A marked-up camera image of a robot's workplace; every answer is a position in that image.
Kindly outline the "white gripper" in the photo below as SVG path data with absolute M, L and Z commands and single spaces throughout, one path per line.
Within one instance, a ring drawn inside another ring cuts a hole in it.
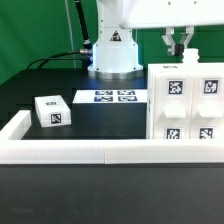
M 119 26 L 130 29 L 165 28 L 162 39 L 175 55 L 173 27 L 184 27 L 180 54 L 188 48 L 193 26 L 224 24 L 224 0 L 120 0 Z

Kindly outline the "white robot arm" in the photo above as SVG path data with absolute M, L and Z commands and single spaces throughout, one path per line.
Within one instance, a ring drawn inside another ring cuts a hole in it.
M 223 25 L 224 0 L 96 0 L 98 40 L 89 75 L 127 79 L 141 73 L 134 29 L 163 28 L 173 55 L 187 48 L 196 26 Z

